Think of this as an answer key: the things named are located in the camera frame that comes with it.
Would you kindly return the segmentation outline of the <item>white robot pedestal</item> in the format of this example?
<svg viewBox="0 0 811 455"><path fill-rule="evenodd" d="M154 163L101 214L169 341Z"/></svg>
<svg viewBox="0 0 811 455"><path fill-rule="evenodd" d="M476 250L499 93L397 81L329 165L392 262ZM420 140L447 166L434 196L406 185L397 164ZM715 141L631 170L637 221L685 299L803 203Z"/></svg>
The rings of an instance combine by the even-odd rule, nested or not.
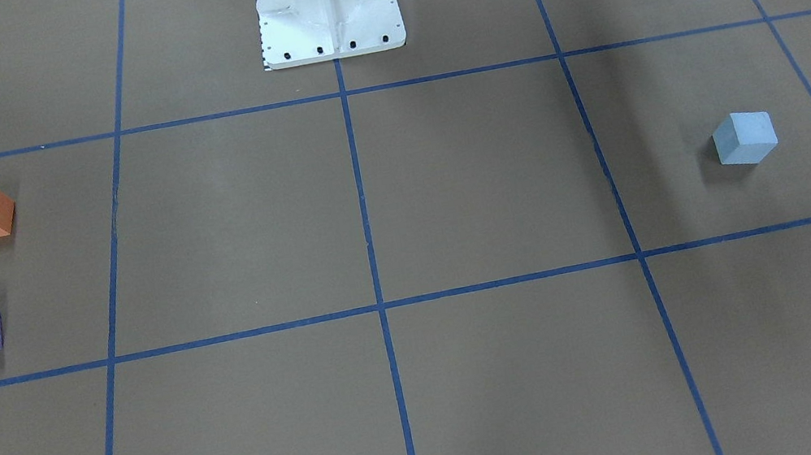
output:
<svg viewBox="0 0 811 455"><path fill-rule="evenodd" d="M262 65L277 71L398 49L398 0L255 0Z"/></svg>

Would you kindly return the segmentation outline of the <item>light blue foam block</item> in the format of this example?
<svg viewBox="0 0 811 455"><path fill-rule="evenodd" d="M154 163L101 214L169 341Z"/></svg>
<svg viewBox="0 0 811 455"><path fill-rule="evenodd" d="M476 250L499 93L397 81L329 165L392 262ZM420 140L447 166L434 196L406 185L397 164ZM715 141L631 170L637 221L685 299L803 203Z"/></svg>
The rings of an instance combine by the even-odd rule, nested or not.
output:
<svg viewBox="0 0 811 455"><path fill-rule="evenodd" d="M753 165L778 144L770 114L766 111L733 112L713 131L718 160L728 165Z"/></svg>

